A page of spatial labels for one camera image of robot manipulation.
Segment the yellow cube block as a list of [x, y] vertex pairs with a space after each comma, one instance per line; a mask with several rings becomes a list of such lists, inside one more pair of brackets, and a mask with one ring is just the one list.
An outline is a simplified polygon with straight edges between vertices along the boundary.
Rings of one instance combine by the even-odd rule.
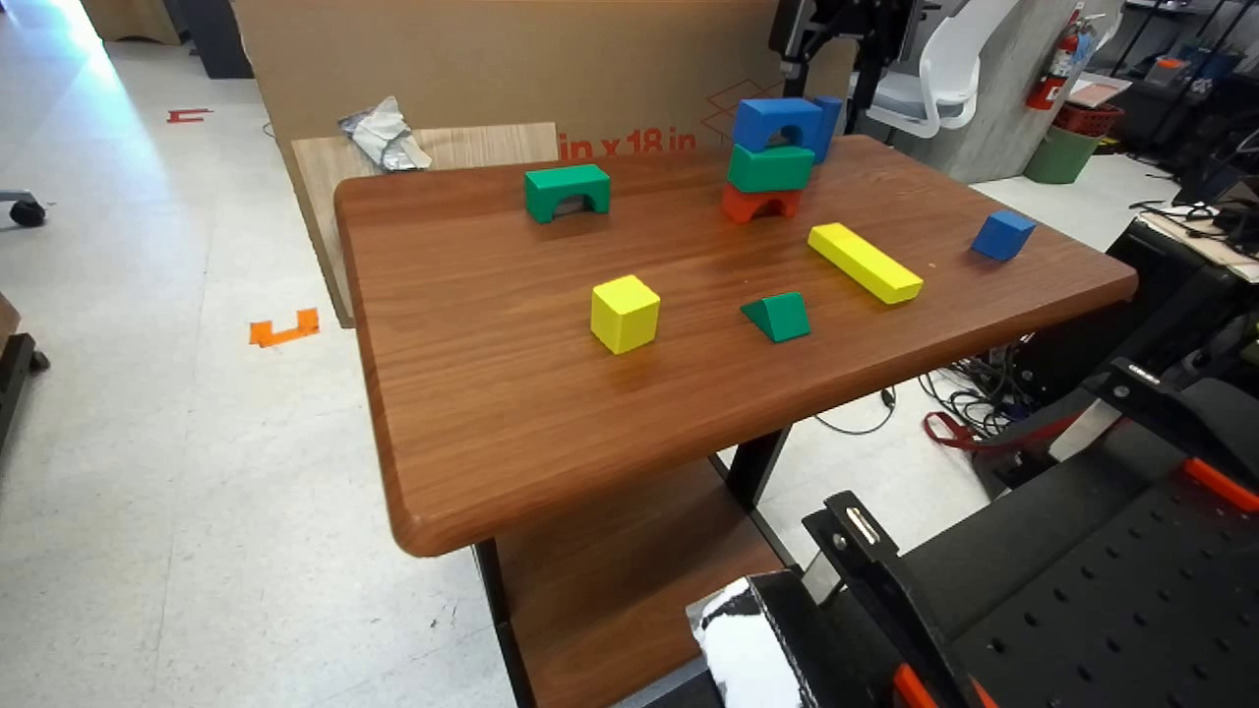
[[591, 290], [591, 335], [611, 353], [630, 353], [647, 344], [658, 338], [658, 323], [662, 323], [662, 296], [637, 276], [618, 276]]

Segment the green triangular wedge block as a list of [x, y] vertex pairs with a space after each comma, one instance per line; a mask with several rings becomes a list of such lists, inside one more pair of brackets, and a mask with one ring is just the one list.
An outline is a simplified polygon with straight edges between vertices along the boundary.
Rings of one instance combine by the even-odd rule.
[[811, 311], [797, 290], [773, 290], [740, 305], [740, 314], [773, 344], [811, 335]]

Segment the orange arch block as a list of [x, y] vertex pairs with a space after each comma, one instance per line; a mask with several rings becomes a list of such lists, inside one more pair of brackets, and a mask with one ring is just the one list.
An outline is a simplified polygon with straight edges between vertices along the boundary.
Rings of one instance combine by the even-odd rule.
[[719, 213], [737, 222], [752, 222], [764, 214], [793, 214], [797, 195], [793, 192], [740, 192], [737, 186], [722, 187]]

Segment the green arch block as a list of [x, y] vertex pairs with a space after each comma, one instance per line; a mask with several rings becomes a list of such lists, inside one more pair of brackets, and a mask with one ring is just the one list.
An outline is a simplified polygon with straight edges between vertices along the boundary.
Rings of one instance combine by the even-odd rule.
[[523, 203], [535, 222], [552, 222], [563, 203], [611, 213], [611, 172], [603, 165], [552, 165], [523, 172]]

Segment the green stacked block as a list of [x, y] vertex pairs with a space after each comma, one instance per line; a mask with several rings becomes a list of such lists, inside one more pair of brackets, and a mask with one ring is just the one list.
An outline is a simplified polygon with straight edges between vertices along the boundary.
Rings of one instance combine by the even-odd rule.
[[801, 146], [731, 150], [727, 186], [740, 192], [797, 192], [811, 186], [814, 154]]

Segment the long yellow rectangular block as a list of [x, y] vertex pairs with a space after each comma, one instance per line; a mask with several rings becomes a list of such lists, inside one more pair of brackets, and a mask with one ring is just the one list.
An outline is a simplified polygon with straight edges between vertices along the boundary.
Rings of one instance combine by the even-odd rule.
[[814, 222], [806, 233], [806, 246], [883, 305], [914, 304], [924, 287], [915, 271], [907, 271], [844, 222]]

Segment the blue arch block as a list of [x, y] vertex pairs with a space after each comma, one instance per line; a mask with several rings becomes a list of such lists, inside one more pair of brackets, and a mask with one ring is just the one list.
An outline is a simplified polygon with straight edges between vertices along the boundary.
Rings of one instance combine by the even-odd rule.
[[743, 98], [731, 141], [743, 150], [801, 146], [824, 161], [843, 111], [843, 98]]

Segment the blue cube block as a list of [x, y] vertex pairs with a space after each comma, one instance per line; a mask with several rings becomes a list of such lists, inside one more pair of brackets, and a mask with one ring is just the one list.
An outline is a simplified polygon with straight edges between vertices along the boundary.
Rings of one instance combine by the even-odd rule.
[[1007, 264], [1022, 252], [1029, 233], [1036, 233], [1029, 214], [1000, 207], [980, 222], [973, 252], [984, 259]]

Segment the lower wooden shelf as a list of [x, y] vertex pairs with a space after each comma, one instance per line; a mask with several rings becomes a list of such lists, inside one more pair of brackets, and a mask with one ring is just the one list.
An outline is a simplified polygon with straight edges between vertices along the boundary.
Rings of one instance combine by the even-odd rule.
[[611, 708], [696, 658], [687, 601], [777, 568], [716, 458], [502, 532], [477, 562], [519, 708]]

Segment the large cardboard box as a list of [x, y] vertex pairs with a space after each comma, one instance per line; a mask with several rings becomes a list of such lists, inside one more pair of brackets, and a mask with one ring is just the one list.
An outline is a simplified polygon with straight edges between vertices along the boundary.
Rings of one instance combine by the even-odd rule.
[[722, 154], [773, 95], [773, 0], [230, 0], [283, 141], [394, 98], [407, 125], [552, 120], [557, 154]]

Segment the crumpled grey plastic bag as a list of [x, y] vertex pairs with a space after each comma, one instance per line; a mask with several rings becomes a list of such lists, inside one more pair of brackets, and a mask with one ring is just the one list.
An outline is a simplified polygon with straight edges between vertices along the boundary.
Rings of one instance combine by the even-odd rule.
[[382, 172], [420, 172], [434, 165], [394, 95], [384, 95], [375, 111], [342, 116], [338, 131]]

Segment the orange floor tape marker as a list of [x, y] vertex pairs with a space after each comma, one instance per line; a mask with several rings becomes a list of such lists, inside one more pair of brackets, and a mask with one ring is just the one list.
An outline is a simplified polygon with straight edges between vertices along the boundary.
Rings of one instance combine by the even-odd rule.
[[295, 311], [283, 325], [274, 325], [271, 317], [249, 325], [249, 340], [260, 351], [287, 344], [310, 335], [319, 335], [316, 305]]

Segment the green bucket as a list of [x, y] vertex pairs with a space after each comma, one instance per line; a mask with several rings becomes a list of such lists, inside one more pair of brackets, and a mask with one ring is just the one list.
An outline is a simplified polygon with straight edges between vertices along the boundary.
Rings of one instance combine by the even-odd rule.
[[1050, 125], [1026, 161], [1026, 178], [1038, 186], [1075, 186], [1097, 141], [1091, 133]]

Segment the red fire extinguisher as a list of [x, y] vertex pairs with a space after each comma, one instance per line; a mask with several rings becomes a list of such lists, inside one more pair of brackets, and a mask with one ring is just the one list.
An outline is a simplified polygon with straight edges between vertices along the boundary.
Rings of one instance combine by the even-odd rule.
[[1029, 111], [1050, 111], [1066, 86], [1066, 79], [1075, 75], [1076, 60], [1084, 49], [1084, 19], [1071, 15], [1066, 27], [1057, 32], [1029, 95], [1026, 107]]

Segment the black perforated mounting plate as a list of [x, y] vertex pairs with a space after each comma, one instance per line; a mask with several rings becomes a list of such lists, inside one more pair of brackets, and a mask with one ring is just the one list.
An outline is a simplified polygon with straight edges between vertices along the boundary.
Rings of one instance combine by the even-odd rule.
[[1000, 708], [1259, 708], [1259, 520], [1119, 423], [904, 568]]

